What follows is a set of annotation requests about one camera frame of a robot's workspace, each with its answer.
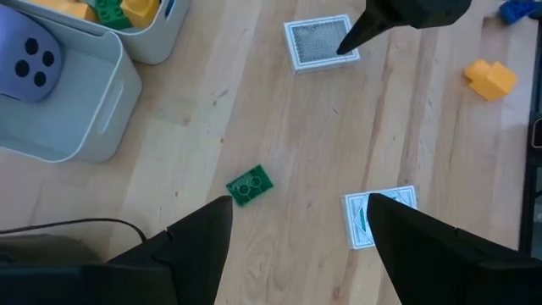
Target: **blue lego brick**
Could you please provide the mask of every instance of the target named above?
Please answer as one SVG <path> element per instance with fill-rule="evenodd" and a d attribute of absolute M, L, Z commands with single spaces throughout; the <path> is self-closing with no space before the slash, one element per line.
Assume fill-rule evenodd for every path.
<path fill-rule="evenodd" d="M 536 3 L 508 1 L 499 7 L 499 15 L 507 25 L 513 25 L 536 10 Z"/>

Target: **yellow lego brick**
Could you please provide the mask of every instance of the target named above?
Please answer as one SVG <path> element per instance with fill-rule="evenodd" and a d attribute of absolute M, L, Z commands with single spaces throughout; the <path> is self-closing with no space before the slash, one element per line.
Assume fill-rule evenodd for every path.
<path fill-rule="evenodd" d="M 471 81 L 469 87 L 485 98 L 494 101 L 510 93 L 517 82 L 517 77 L 501 63 L 489 65 L 477 60 L 464 70 Z"/>
<path fill-rule="evenodd" d="M 512 88 L 516 85 L 517 77 L 507 67 L 496 62 L 488 73 L 488 80 L 495 83 L 506 94 L 510 94 Z"/>
<path fill-rule="evenodd" d="M 96 13 L 90 5 L 85 3 L 74 3 L 68 0 L 29 0 L 32 3 L 41 5 L 62 14 L 74 16 L 84 20 L 97 22 Z"/>
<path fill-rule="evenodd" d="M 134 27 L 145 29 L 154 20 L 158 11 L 158 0 L 123 0 L 120 8 Z"/>

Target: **storage bin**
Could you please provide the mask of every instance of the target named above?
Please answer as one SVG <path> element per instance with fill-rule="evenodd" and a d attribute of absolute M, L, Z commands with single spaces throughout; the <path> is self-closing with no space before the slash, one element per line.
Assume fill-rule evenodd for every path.
<path fill-rule="evenodd" d="M 90 21 L 60 14 L 24 0 L 0 0 L 0 3 L 98 36 L 107 31 L 113 31 L 124 43 L 130 57 L 145 64 L 159 64 L 171 54 L 190 6 L 190 0 L 162 0 L 154 21 L 146 29 L 114 30 Z"/>
<path fill-rule="evenodd" d="M 141 93 L 121 40 L 111 31 L 94 36 L 31 17 L 60 42 L 63 71 L 39 103 L 0 95 L 0 147 L 49 163 L 108 160 Z"/>

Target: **wooden table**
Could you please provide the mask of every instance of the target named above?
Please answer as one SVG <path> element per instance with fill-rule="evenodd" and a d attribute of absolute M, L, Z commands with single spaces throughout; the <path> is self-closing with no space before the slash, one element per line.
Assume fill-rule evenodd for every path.
<path fill-rule="evenodd" d="M 517 247 L 537 24 L 504 27 L 474 0 L 455 25 L 398 28 L 356 66 L 293 76 L 282 23 L 364 10 L 362 1 L 197 0 L 174 53 L 139 66 L 144 91 L 107 164 L 0 154 L 3 228 L 108 216 L 149 236 L 225 194 L 262 164 L 275 188 L 235 209 L 217 304 L 398 303 L 374 249 L 348 250 L 346 193 L 415 185 L 420 210 Z M 513 93 L 485 103 L 462 70 L 501 61 Z M 105 258 L 130 229 L 74 225 Z"/>

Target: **playing card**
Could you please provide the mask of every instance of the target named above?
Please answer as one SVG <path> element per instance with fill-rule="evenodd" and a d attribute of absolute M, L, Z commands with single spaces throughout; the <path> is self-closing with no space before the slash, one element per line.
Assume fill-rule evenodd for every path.
<path fill-rule="evenodd" d="M 346 231 L 352 249 L 373 247 L 373 233 L 367 220 L 368 198 L 371 193 L 380 193 L 401 202 L 408 207 L 418 208 L 414 186 L 402 186 L 381 191 L 366 191 L 363 193 L 343 196 L 343 212 L 345 214 Z"/>

